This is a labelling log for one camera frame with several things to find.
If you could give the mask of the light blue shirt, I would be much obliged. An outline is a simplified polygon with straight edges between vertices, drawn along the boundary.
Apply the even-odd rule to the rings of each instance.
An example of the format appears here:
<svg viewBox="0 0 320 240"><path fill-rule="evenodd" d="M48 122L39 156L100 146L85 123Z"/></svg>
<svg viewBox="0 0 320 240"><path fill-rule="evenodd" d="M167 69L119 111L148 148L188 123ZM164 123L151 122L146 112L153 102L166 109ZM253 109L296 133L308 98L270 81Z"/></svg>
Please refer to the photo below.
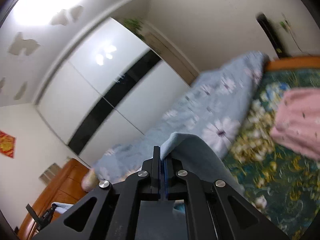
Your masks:
<svg viewBox="0 0 320 240"><path fill-rule="evenodd" d="M161 145L161 159L172 157L182 162L185 170L196 174L201 180L214 183L224 180L241 196L244 188L236 182L221 159L198 136L189 133L174 132Z"/></svg>

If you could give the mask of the blue floral quilt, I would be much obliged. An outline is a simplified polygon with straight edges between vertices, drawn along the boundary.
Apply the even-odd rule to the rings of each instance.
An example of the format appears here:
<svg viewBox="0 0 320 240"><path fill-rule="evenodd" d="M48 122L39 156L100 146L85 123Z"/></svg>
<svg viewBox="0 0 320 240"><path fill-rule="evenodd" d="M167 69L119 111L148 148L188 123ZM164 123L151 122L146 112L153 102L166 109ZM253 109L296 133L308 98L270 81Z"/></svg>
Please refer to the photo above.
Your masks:
<svg viewBox="0 0 320 240"><path fill-rule="evenodd" d="M217 70L202 72L191 88L164 113L146 134L109 148L92 168L94 176L120 182L142 168L153 147L174 132L200 137L221 159L226 156L244 122L269 58L250 51Z"/></svg>

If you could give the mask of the white sliding wardrobe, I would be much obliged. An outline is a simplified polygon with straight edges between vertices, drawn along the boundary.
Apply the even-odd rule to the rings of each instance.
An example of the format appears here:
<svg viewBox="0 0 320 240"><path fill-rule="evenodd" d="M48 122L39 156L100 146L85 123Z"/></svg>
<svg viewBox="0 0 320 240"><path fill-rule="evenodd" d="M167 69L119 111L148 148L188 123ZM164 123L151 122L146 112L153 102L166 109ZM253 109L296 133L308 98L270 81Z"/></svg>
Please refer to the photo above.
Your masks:
<svg viewBox="0 0 320 240"><path fill-rule="evenodd" d="M189 85L146 43L109 18L49 81L37 110L87 165L142 137Z"/></svg>

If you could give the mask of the green floral bed sheet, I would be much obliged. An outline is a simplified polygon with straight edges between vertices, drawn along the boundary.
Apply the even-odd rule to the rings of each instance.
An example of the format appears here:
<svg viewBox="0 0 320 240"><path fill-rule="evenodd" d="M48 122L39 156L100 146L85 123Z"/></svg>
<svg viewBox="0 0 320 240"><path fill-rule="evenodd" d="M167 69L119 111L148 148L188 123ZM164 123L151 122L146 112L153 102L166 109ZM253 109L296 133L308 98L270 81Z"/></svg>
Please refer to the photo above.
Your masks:
<svg viewBox="0 0 320 240"><path fill-rule="evenodd" d="M276 144L270 137L286 90L319 87L318 69L268 72L224 165L245 198L289 239L300 239L319 211L319 162Z"/></svg>

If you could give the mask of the pink folded garment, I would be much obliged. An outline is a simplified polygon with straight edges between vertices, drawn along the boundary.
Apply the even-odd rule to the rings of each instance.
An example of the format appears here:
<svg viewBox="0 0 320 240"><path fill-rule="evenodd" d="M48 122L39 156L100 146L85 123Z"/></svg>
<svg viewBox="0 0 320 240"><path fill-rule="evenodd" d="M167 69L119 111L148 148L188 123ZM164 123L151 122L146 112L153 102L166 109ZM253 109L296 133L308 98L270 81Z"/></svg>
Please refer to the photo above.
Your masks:
<svg viewBox="0 0 320 240"><path fill-rule="evenodd" d="M279 103L270 136L279 145L319 161L319 89L294 88Z"/></svg>

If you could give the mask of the red wall decoration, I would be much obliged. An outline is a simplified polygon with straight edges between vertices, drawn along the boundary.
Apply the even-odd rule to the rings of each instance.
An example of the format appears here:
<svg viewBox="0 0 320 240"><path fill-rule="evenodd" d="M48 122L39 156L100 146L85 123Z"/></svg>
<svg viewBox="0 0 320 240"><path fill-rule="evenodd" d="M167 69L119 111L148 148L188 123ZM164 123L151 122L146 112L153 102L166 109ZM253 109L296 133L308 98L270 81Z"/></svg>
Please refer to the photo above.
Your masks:
<svg viewBox="0 0 320 240"><path fill-rule="evenodd" d="M0 131L0 153L9 157L14 158L16 138Z"/></svg>

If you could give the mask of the wooden bed frame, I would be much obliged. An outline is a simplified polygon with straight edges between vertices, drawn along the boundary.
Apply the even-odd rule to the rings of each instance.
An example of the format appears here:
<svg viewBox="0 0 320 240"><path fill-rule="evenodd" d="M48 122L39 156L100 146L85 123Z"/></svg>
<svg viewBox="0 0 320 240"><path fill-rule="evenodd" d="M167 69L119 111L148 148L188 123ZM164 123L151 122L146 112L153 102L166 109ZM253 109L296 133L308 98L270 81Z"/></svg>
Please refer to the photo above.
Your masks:
<svg viewBox="0 0 320 240"><path fill-rule="evenodd" d="M319 56L286 57L270 61L264 68L266 72L294 69L319 69Z"/></svg>

